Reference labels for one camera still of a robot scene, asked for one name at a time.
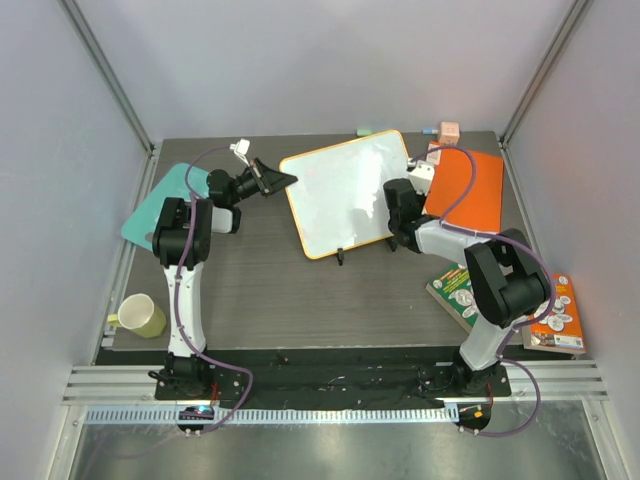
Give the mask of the yellow framed whiteboard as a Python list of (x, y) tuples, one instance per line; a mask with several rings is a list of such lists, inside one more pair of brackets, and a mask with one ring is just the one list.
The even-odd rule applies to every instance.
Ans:
[(404, 178), (408, 160), (397, 130), (283, 159), (279, 170), (297, 178), (286, 195), (305, 256), (318, 260), (389, 238), (383, 184)]

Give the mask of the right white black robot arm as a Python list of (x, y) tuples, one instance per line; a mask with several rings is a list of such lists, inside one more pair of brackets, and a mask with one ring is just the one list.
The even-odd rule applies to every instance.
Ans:
[(494, 375), (517, 322), (542, 304), (553, 305), (553, 274), (517, 229), (474, 232), (427, 215), (425, 197), (406, 178), (387, 181), (383, 192), (388, 227), (399, 245), (445, 258), (469, 273), (478, 317), (453, 356), (451, 388), (475, 394)]

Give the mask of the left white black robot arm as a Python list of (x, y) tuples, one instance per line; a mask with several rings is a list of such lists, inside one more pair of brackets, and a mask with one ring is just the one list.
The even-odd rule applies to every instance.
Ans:
[(164, 366), (151, 371), (159, 400), (200, 399), (214, 387), (214, 364), (206, 356), (202, 326), (201, 279), (214, 233), (235, 234), (241, 223), (237, 204), (254, 195), (269, 197), (298, 181), (260, 159), (232, 176), (222, 169), (207, 175), (207, 193), (187, 200), (165, 199), (152, 238), (171, 300), (170, 340)]

